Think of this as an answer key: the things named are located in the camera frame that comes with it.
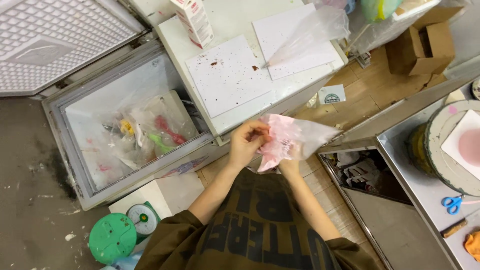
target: heineken logo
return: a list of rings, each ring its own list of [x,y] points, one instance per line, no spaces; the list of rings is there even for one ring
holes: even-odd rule
[[[340,101],[340,98],[335,95],[335,94],[328,94],[326,97],[325,97],[325,104],[327,103],[333,103],[333,102],[339,102]]]

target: scale dial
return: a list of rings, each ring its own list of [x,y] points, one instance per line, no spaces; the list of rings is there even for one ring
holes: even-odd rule
[[[158,224],[153,210],[144,204],[132,206],[128,210],[127,216],[135,224],[137,233],[142,235],[152,234]]]

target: hand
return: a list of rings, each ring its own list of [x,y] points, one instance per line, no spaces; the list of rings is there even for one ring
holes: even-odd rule
[[[272,140],[268,135],[270,127],[260,121],[247,121],[238,127],[230,139],[228,166],[243,169],[253,155],[265,143]]]
[[[282,160],[278,165],[280,172],[287,178],[296,178],[300,176],[300,166],[298,160]]]

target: olive green shirt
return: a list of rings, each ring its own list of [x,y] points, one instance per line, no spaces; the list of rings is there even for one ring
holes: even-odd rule
[[[377,270],[358,244],[324,241],[298,211],[286,179],[243,169],[207,225],[188,210],[163,219],[136,270]]]

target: person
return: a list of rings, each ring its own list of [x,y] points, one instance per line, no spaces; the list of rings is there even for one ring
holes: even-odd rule
[[[282,174],[244,168],[271,140],[268,129],[248,121],[233,132],[227,165],[187,210],[159,223],[136,270],[379,269],[340,235],[297,160],[282,160]]]

